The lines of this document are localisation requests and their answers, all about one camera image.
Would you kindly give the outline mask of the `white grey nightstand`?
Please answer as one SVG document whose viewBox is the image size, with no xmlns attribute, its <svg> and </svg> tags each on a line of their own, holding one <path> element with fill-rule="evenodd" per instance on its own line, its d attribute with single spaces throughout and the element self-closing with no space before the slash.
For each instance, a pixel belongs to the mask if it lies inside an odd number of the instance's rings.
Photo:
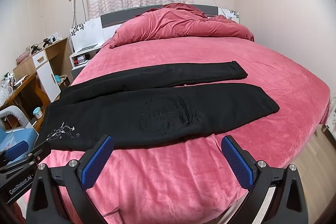
<svg viewBox="0 0 336 224">
<path fill-rule="evenodd" d="M 102 45 L 94 44 L 82 48 L 78 52 L 74 52 L 70 55 L 70 62 L 72 65 L 71 74 L 73 79 L 75 79 L 84 67 L 89 63 L 90 60 L 100 51 Z"/>
</svg>

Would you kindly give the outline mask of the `wooden white cabinet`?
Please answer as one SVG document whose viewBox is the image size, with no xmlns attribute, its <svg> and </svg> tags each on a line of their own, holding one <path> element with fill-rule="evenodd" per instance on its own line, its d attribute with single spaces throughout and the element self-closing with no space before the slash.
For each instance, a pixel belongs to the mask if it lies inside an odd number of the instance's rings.
<svg viewBox="0 0 336 224">
<path fill-rule="evenodd" d="M 69 82 L 74 79 L 70 55 L 68 39 L 60 39 L 17 65 L 13 69 L 15 78 L 18 80 L 25 75 L 37 73 L 43 90 L 53 102 L 61 92 L 55 76 L 67 75 Z"/>
</svg>

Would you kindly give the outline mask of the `black embroidered pants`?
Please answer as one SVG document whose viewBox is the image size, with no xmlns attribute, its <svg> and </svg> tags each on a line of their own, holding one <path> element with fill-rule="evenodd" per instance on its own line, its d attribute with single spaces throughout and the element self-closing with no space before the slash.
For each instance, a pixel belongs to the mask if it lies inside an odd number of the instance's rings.
<svg viewBox="0 0 336 224">
<path fill-rule="evenodd" d="M 86 151 L 103 135 L 116 148 L 154 147 L 221 134 L 279 111 L 245 84 L 236 62 L 163 64 L 110 73 L 64 90 L 51 103 L 38 143 Z"/>
</svg>

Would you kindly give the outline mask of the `blue white chair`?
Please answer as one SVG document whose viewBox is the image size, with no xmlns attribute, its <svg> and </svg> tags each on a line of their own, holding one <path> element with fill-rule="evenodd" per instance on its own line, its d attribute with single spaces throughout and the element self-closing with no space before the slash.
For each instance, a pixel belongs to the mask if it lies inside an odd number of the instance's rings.
<svg viewBox="0 0 336 224">
<path fill-rule="evenodd" d="M 1 125 L 1 151 L 11 148 L 21 141 L 25 141 L 28 145 L 28 150 L 13 161 L 10 161 L 10 163 L 12 163 L 23 159 L 32 151 L 37 141 L 38 133 L 21 109 L 14 105 L 1 110 L 1 122 L 2 118 L 6 118 L 10 115 L 18 120 L 19 127 L 7 130 Z"/>
</svg>

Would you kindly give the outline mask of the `grey white headboard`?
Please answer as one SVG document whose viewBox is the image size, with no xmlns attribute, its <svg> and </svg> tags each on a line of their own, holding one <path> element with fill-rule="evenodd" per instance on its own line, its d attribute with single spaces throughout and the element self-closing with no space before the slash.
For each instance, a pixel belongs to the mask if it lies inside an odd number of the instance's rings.
<svg viewBox="0 0 336 224">
<path fill-rule="evenodd" d="M 151 5 L 110 12 L 71 27 L 70 41 L 74 53 L 102 46 L 123 23 L 146 11 L 159 8 L 161 5 Z"/>
</svg>

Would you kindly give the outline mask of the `wooden desk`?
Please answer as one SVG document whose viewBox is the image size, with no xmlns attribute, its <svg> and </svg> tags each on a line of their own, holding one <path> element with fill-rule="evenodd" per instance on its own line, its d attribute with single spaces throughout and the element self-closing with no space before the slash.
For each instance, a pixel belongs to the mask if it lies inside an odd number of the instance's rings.
<svg viewBox="0 0 336 224">
<path fill-rule="evenodd" d="M 51 103 L 48 95 L 43 91 L 37 73 L 33 73 L 25 78 L 23 83 L 9 96 L 1 106 L 1 110 L 11 105 L 22 110 L 30 122 L 36 117 L 33 111 L 40 107 L 42 114 L 45 114 L 46 107 Z"/>
</svg>

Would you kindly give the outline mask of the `pink bed sheet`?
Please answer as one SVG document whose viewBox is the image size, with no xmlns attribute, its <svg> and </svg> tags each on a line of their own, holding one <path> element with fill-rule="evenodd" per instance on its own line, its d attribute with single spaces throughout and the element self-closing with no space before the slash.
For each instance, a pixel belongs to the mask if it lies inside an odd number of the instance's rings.
<svg viewBox="0 0 336 224">
<path fill-rule="evenodd" d="M 88 191 L 109 223 L 205 223 L 245 194 L 221 152 L 225 135 L 283 167 L 329 102 L 317 76 L 250 40 L 106 42 L 46 108 L 38 143 L 50 143 L 48 166 L 63 166 L 113 138 Z"/>
</svg>

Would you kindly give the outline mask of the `pink crumpled duvet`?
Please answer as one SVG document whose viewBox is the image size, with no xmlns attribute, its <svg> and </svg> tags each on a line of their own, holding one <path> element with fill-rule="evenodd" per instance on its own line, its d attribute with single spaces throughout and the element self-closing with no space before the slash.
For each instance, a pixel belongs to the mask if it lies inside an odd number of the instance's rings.
<svg viewBox="0 0 336 224">
<path fill-rule="evenodd" d="M 227 38 L 254 41 L 252 32 L 224 15 L 208 17 L 203 11 L 185 3 L 171 3 L 150 9 L 123 23 L 105 44 L 110 48 L 147 40 L 186 36 Z"/>
</svg>

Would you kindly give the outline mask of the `white teal lidded jar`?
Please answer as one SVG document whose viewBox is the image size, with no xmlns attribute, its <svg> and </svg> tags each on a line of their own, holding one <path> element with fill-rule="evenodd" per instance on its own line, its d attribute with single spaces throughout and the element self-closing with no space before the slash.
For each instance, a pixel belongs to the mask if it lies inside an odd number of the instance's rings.
<svg viewBox="0 0 336 224">
<path fill-rule="evenodd" d="M 43 112 L 42 112 L 41 107 L 36 107 L 33 111 L 33 115 L 35 116 L 35 118 L 41 119 L 42 116 L 43 116 Z"/>
</svg>

